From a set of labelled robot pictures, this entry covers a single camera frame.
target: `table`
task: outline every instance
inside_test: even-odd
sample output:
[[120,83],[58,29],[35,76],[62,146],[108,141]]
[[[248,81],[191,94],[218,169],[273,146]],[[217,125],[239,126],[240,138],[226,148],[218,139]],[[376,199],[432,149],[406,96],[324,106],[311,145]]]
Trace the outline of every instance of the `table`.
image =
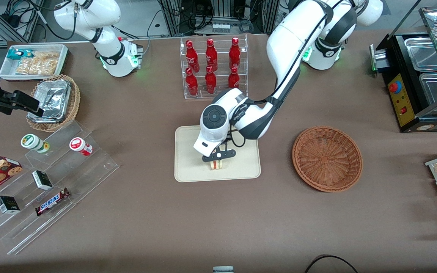
[[[386,31],[357,31],[328,71],[304,66],[288,100],[259,140],[257,179],[178,183],[174,132],[199,123],[209,102],[183,98],[179,39],[153,40],[143,67],[113,78],[90,43],[67,44],[64,70],[82,92],[77,120],[122,167],[16,256],[0,245],[0,272],[211,272],[305,270],[335,254],[359,272],[437,272],[437,188],[424,162],[437,158],[437,133],[399,133],[368,45]],[[274,88],[267,36],[250,35],[249,90]],[[35,83],[8,83],[30,91]],[[26,133],[44,138],[25,113],[0,114],[0,155],[18,159]],[[341,193],[305,184],[291,162],[296,136],[333,126],[359,145],[360,181]],[[310,272],[343,272],[322,260]]]

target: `robotic arm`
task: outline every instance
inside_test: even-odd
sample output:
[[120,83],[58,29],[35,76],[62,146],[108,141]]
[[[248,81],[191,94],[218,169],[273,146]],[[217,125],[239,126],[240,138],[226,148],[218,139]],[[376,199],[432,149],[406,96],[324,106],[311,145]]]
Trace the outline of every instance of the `robotic arm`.
[[229,125],[248,140],[262,137],[296,83],[305,52],[312,48],[310,65],[331,67],[341,43],[357,23],[372,24],[383,8],[380,0],[290,0],[289,5],[290,14],[267,40],[267,56],[277,76],[274,92],[259,101],[249,99],[237,88],[215,97],[201,114],[200,135],[193,145],[204,161],[220,157],[217,147],[228,140]]
[[140,67],[143,48],[120,41],[109,27],[121,18],[116,1],[69,0],[57,5],[53,15],[63,29],[75,31],[94,45],[112,76],[123,77]]

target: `acrylic bottle rack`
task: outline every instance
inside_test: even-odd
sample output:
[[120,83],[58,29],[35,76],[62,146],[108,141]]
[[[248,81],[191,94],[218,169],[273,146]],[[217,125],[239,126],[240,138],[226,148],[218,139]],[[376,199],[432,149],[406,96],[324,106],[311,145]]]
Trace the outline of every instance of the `acrylic bottle rack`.
[[[220,94],[222,90],[229,88],[229,50],[232,45],[232,38],[239,38],[239,48],[241,49],[241,64],[238,67],[237,74],[240,77],[239,89],[248,95],[248,42],[246,35],[224,35],[224,36],[209,36],[208,38],[213,38],[215,48],[217,49],[218,57],[218,70],[215,71],[215,76],[217,77],[217,88],[215,94],[209,94],[206,89],[205,83],[205,68],[207,67],[207,61],[205,58],[205,52],[207,50],[206,39],[202,36],[185,37],[180,40],[180,60],[182,67],[182,78],[183,78],[183,90],[185,99],[213,99]],[[185,69],[188,67],[187,63],[187,47],[185,42],[191,40],[193,42],[193,47],[198,54],[198,63],[200,65],[200,71],[194,73],[196,80],[198,81],[198,95],[192,97],[187,89],[187,83],[185,81],[186,73]]]
[[[70,150],[68,144],[74,137],[83,138],[92,145],[92,154],[85,157]],[[0,211],[0,239],[8,254],[20,252],[119,168],[94,141],[91,132],[76,121],[62,127],[45,141],[50,144],[50,150],[45,154],[29,151],[19,160],[23,171],[0,187],[0,195],[14,197],[21,210],[14,215]],[[47,173],[53,185],[51,190],[37,188],[31,175],[35,170]],[[37,216],[35,208],[63,188],[67,188],[71,195]]]

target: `brown woven basket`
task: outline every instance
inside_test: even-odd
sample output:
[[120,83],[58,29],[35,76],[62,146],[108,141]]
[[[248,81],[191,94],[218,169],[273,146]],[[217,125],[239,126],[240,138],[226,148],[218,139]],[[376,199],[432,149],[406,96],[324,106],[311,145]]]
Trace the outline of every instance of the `brown woven basket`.
[[[43,81],[56,81],[56,80],[67,80],[72,85],[71,90],[71,97],[68,99],[68,107],[67,107],[67,114],[64,121],[61,123],[36,123],[33,121],[30,121],[28,118],[26,118],[26,122],[35,130],[38,131],[45,131],[47,133],[53,133],[68,122],[75,119],[75,116],[77,115],[77,112],[79,110],[79,103],[80,103],[80,90],[79,87],[76,85],[75,81],[73,81],[72,78],[66,75],[59,75],[54,76],[48,79],[45,79]],[[33,91],[31,92],[31,96],[35,96],[36,86],[33,88]]]
[[298,135],[293,164],[306,183],[326,192],[348,190],[359,180],[363,167],[357,144],[327,126],[311,127]]

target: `red glass bottle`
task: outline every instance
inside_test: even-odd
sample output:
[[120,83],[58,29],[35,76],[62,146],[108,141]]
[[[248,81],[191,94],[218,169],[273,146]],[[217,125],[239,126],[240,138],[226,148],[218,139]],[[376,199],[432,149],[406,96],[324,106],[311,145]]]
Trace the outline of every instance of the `red glass bottle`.
[[214,40],[212,38],[207,39],[205,57],[207,57],[207,65],[211,66],[214,71],[217,71],[217,69],[219,69],[219,60],[217,57],[217,49],[215,49]]
[[196,97],[198,95],[198,81],[196,81],[196,76],[193,75],[193,71],[189,67],[187,67],[185,72],[187,73],[185,81],[187,82],[190,96]]
[[229,51],[229,67],[232,69],[234,66],[239,67],[241,65],[241,49],[239,48],[239,38],[232,38],[232,47]]
[[230,69],[230,75],[229,75],[229,88],[239,88],[239,81],[241,78],[237,74],[237,67],[232,67]]
[[193,42],[187,40],[185,45],[187,45],[187,63],[193,72],[198,73],[200,71],[200,65],[198,64],[198,54],[193,48]]
[[215,76],[213,68],[211,66],[207,67],[205,82],[207,83],[207,92],[210,95],[215,94],[215,88],[217,87],[217,77]]

